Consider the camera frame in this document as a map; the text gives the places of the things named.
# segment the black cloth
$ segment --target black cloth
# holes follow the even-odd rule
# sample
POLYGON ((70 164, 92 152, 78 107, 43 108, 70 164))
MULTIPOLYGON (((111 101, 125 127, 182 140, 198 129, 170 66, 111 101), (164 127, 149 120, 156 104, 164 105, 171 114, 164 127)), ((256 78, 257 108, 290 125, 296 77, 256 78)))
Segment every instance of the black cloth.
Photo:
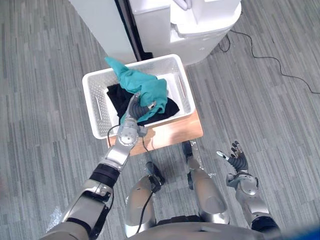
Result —
MULTIPOLYGON (((115 84, 112 86, 108 86, 107 95, 109 96, 116 112, 119 117, 119 124, 122 116, 126 113, 126 110, 129 105, 129 101, 133 96, 132 93, 127 92, 125 89, 121 88, 120 84, 115 84)), ((146 124, 154 123, 160 120, 164 120, 170 118, 179 112, 178 105, 168 97, 168 102, 165 105, 164 113, 156 113, 148 120, 138 122, 138 125, 143 126, 146 124)))

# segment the wire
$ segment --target wire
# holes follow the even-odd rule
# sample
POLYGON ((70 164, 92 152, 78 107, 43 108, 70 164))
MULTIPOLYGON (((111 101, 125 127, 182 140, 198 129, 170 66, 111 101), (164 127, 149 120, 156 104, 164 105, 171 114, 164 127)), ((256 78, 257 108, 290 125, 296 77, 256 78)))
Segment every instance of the wire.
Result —
POLYGON ((108 144, 109 144, 109 148, 111 147, 110 138, 109 138, 110 131, 111 131, 112 129, 116 128, 116 127, 119 127, 119 126, 120 126, 120 124, 115 125, 115 126, 111 127, 111 128, 108 130, 108 144))
POLYGON ((226 35, 226 39, 227 39, 227 40, 228 40, 228 42, 229 42, 229 46, 228 46, 228 48, 227 48, 226 50, 223 50, 223 49, 221 48, 221 46, 220 46, 220 42, 219 42, 219 44, 218 44, 218 46, 219 46, 220 50, 221 50, 222 52, 224 52, 224 53, 228 52, 228 51, 229 51, 229 49, 230 49, 230 47, 231 47, 231 42, 230 42, 230 38, 229 38, 228 34, 226 35))
POLYGON ((111 211, 112 206, 114 205, 114 200, 115 200, 115 190, 112 188, 112 200, 111 200, 111 204, 109 207, 109 212, 111 211))
MULTIPOLYGON (((147 154, 149 155, 149 158, 151 159, 152 168, 153 168, 151 175, 155 178, 155 176, 154 176, 154 174, 155 174, 154 159, 152 158, 150 151, 147 149, 147 147, 145 145, 145 138, 144 137, 142 137, 142 145, 143 145, 143 148, 146 150, 147 154)), ((142 225, 142 221, 144 219, 145 209, 146 209, 146 207, 147 207, 147 205, 148 205, 148 203, 149 203, 149 201, 151 199, 152 194, 154 194, 154 189, 151 190, 150 196, 148 197, 148 199, 146 200, 146 202, 145 202, 145 204, 144 204, 144 206, 142 208, 142 212, 141 212, 141 215, 140 215, 140 221, 139 221, 139 227, 138 227, 138 230, 136 231, 135 234, 139 233, 139 231, 140 231, 140 228, 141 228, 141 225, 142 225)))
MULTIPOLYGON (((252 54, 252 57, 253 57, 254 59, 274 59, 274 60, 276 60, 277 63, 279 64, 280 74, 281 74, 282 76, 288 77, 288 78, 298 79, 298 80, 300 80, 300 81, 302 81, 302 82, 304 82, 304 83, 306 84, 306 86, 308 87, 310 93, 312 93, 312 94, 319 94, 319 95, 320 95, 320 92, 313 91, 313 90, 311 89, 310 85, 307 83, 307 81, 304 80, 303 78, 298 77, 298 76, 293 76, 293 75, 288 75, 288 74, 283 73, 283 71, 282 71, 282 65, 281 65, 281 62, 280 62, 280 60, 279 60, 278 58, 276 58, 276 57, 274 57, 274 56, 256 56, 256 55, 254 54, 253 41, 252 41, 252 37, 251 37, 250 35, 248 35, 248 34, 246 34, 246 33, 244 33, 244 32, 235 31, 235 30, 232 30, 232 29, 230 30, 230 32, 233 32, 233 33, 235 33, 235 34, 244 35, 244 36, 246 36, 246 37, 249 38, 249 40, 250 40, 250 46, 251 46, 251 54, 252 54)), ((229 45, 229 47, 228 47, 227 50, 221 49, 220 44, 219 44, 219 48, 220 48, 221 51, 223 51, 224 53, 226 53, 226 52, 229 51, 230 45, 229 45)))
POLYGON ((144 219, 144 213, 145 213, 146 207, 147 207, 147 205, 148 205, 148 203, 149 203, 149 201, 151 199, 152 194, 154 194, 154 190, 153 189, 151 190, 151 193, 150 193, 148 199, 146 200, 146 202, 145 202, 145 204, 144 204, 144 206, 142 208, 140 221, 139 221, 139 227, 138 227, 138 230, 136 231, 135 234, 139 233, 139 231, 140 231, 140 228, 141 228, 141 225, 142 225, 142 220, 144 219))

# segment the white appliance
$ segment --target white appliance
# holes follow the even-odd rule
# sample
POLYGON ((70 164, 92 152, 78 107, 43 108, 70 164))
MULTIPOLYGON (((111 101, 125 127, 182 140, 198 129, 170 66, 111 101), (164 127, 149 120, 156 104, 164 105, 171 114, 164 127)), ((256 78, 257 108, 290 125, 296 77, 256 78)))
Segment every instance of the white appliance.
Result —
POLYGON ((180 56, 184 65, 207 57, 237 22, 240 0, 192 0, 183 10, 173 0, 129 0, 144 52, 180 56))

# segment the white wall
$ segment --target white wall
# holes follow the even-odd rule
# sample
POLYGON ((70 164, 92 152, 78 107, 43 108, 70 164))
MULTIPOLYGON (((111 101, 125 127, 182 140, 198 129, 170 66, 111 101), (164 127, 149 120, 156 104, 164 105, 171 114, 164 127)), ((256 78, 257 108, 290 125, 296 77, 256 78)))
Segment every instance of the white wall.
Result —
POLYGON ((114 0, 69 0, 106 54, 124 64, 136 62, 114 0))

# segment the humanoid robot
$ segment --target humanoid robot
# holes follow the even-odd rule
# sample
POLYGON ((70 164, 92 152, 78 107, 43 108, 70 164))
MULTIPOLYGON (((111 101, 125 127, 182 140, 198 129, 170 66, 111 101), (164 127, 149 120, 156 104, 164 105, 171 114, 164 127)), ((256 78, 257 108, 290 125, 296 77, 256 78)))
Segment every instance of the humanoid robot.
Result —
MULTIPOLYGON (((131 149, 147 129, 138 126, 137 119, 154 104, 141 107, 139 93, 133 95, 123 124, 120 125, 115 145, 85 181, 74 201, 69 205, 62 221, 41 238, 42 240, 94 240, 99 236, 109 208, 106 202, 126 165, 131 149)), ((240 144, 232 143, 234 154, 217 154, 228 161, 236 174, 228 174, 226 184, 235 189, 244 217, 251 229, 229 225, 230 216, 226 202, 210 176, 193 157, 189 141, 182 143, 189 188, 193 189, 199 215, 179 216, 156 221, 153 193, 159 191, 165 179, 152 162, 146 164, 149 175, 142 177, 131 189, 127 199, 125 234, 132 240, 231 240, 279 239, 280 230, 261 199, 258 179, 249 174, 249 166, 240 144)))

